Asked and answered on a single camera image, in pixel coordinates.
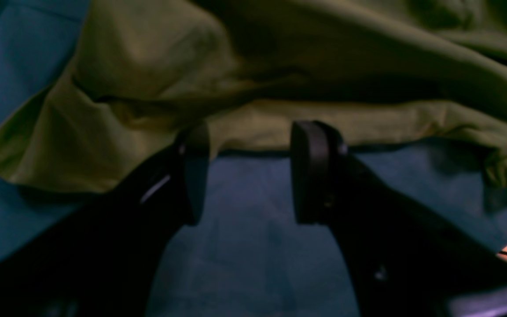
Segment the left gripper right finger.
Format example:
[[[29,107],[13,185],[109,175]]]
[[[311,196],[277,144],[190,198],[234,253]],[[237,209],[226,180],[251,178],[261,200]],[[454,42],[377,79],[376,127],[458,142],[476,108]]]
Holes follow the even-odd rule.
[[[362,317],[507,317],[507,262],[383,183],[320,121],[290,129],[294,213],[339,246]]]

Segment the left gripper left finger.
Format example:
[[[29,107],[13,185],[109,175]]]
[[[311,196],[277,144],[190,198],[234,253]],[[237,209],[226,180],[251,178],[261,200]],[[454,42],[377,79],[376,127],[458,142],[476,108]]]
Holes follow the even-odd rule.
[[[0,317],[143,317],[165,247],[201,220],[209,130],[198,124],[115,189],[0,261]]]

